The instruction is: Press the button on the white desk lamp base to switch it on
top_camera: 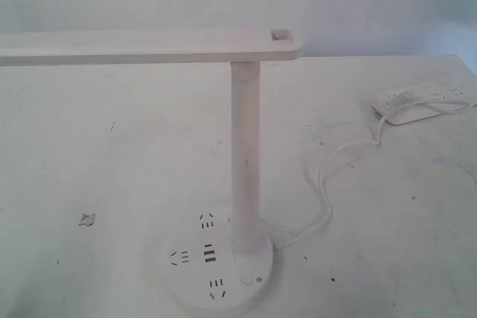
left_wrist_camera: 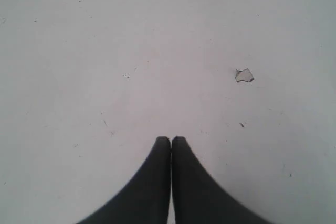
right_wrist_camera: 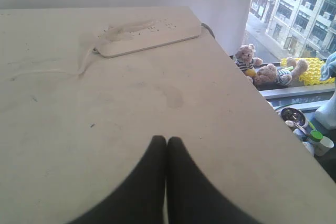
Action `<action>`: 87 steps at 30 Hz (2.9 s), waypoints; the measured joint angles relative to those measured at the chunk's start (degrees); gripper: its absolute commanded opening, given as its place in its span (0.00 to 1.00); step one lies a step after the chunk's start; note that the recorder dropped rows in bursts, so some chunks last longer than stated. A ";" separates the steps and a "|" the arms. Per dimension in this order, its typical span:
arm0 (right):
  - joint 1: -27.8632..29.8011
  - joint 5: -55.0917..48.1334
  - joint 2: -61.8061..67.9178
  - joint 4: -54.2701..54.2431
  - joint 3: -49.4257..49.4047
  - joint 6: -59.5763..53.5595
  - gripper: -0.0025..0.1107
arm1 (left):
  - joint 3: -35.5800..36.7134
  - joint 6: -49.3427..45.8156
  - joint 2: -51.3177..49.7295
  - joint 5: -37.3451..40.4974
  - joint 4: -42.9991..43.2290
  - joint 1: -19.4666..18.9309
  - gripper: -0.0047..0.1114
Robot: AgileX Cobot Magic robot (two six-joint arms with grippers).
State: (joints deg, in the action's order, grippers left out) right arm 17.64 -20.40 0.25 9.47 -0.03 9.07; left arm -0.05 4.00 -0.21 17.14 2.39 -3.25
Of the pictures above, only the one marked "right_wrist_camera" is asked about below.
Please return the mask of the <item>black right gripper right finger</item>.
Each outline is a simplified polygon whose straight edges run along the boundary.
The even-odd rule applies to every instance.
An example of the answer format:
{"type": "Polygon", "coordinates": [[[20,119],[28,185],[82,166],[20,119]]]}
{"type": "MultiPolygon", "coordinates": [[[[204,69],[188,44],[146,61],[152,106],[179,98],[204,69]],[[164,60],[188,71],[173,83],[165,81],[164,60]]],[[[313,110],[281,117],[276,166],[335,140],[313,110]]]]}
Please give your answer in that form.
{"type": "Polygon", "coordinates": [[[169,223],[258,223],[213,186],[179,137],[167,144],[166,196],[169,223]]]}

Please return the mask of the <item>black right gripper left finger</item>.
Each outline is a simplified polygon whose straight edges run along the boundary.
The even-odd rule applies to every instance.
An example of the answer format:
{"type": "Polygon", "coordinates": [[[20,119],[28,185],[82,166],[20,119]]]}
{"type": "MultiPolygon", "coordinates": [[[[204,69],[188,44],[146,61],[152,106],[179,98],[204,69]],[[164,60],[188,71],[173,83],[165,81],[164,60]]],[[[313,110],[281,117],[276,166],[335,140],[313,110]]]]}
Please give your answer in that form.
{"type": "Polygon", "coordinates": [[[163,223],[165,169],[166,139],[155,135],[126,179],[71,223],[163,223]]]}

